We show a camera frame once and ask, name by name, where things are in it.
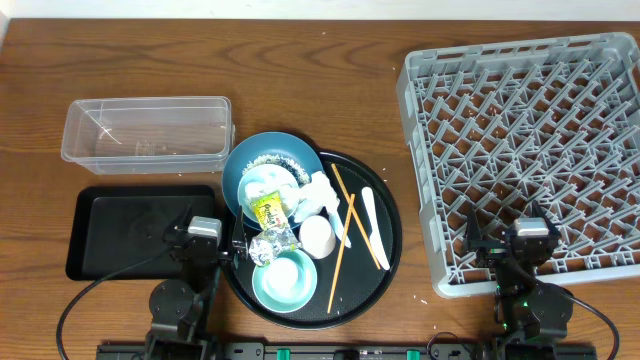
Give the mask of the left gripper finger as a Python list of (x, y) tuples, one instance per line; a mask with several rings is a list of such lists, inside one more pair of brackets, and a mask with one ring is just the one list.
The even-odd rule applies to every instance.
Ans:
[(188, 226), (192, 219), (192, 206), (187, 205), (164, 230), (165, 243), (178, 243), (188, 235)]
[(248, 255), (248, 241), (244, 229), (244, 211), (238, 208), (231, 237), (231, 247), (239, 260), (245, 261)]

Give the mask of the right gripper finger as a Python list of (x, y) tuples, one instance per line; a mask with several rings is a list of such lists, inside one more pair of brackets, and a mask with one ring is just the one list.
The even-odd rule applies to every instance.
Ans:
[(464, 235), (464, 245), (469, 252), (487, 252), (490, 243), (483, 239), (476, 211), (471, 207), (466, 214), (467, 225)]
[(537, 200), (531, 201), (531, 213), (534, 218), (540, 218), (545, 223), (549, 235), (560, 235), (557, 226), (546, 216), (544, 209)]

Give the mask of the silver foil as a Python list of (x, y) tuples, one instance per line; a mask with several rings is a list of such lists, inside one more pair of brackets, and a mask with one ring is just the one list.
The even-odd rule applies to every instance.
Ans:
[(249, 255), (257, 266), (266, 266), (283, 252), (291, 252), (301, 247), (289, 227), (270, 228), (254, 236), (249, 246)]

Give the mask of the yellow snack wrapper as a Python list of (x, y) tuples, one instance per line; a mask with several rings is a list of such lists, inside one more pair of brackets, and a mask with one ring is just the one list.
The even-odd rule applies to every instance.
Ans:
[(252, 201), (250, 208), (256, 216), (256, 222), (263, 230), (283, 227), (288, 223), (280, 194), (277, 191)]

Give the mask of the light blue small plate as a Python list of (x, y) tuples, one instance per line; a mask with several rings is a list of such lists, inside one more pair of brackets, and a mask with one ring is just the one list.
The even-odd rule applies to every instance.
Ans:
[(284, 213), (291, 217), (299, 204), (299, 184), (294, 175), (282, 166), (262, 164), (248, 170), (241, 178), (237, 198), (243, 212), (257, 222), (251, 202), (274, 192), (280, 193)]

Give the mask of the pink cup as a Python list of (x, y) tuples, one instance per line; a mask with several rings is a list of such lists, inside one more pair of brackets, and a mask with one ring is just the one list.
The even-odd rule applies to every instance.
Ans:
[(300, 225), (299, 240), (302, 249), (316, 260), (329, 256), (336, 245), (336, 236), (329, 221), (320, 215), (311, 216)]

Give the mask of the pile of white rice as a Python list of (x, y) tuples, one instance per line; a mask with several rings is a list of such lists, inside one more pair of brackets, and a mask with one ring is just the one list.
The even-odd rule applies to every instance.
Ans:
[(311, 176), (299, 163), (297, 163), (290, 157), (286, 157), (280, 154), (264, 154), (258, 156), (245, 166), (242, 174), (245, 175), (254, 167), (266, 164), (277, 165), (285, 168), (296, 178), (296, 181), (299, 185), (306, 185), (311, 182)]

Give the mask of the dark blue plate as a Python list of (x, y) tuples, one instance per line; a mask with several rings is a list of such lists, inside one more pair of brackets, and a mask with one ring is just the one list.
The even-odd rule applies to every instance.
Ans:
[(237, 217), (240, 208), (238, 189), (245, 170), (259, 157), (277, 156), (298, 164), (308, 175), (323, 172), (316, 151), (304, 140), (283, 132), (263, 132), (239, 143), (230, 153), (222, 176), (222, 192), (227, 208)]

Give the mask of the white cup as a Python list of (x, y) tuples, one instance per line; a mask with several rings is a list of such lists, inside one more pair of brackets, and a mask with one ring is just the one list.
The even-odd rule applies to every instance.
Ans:
[(266, 288), (272, 296), (288, 297), (296, 288), (298, 278), (297, 264), (286, 257), (275, 259), (264, 273)]

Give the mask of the white tissue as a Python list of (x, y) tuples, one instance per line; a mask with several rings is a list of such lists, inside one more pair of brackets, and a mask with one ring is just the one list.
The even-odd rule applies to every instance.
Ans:
[(328, 214), (337, 213), (340, 203), (338, 195), (322, 171), (311, 175), (311, 182), (299, 189), (299, 195), (300, 202), (294, 212), (295, 223), (304, 222), (307, 218), (319, 214), (322, 209)]

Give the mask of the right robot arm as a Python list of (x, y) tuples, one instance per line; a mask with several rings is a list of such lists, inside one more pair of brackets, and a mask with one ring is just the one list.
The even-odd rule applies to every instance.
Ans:
[(556, 225), (534, 201), (531, 215), (520, 217), (501, 240), (482, 234), (476, 211), (467, 213), (464, 246), (479, 268), (495, 273), (494, 317), (504, 333), (487, 346), (487, 359), (557, 359), (555, 342), (567, 336), (573, 313), (563, 288), (535, 277), (561, 238)]

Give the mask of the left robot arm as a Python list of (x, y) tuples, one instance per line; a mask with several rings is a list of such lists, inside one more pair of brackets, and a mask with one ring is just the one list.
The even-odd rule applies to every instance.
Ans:
[(219, 220), (194, 216), (186, 207), (169, 222), (161, 239), (181, 271), (150, 295), (152, 322), (142, 358), (223, 359), (224, 346), (207, 330), (207, 323), (221, 272), (248, 258), (244, 215), (229, 212)]

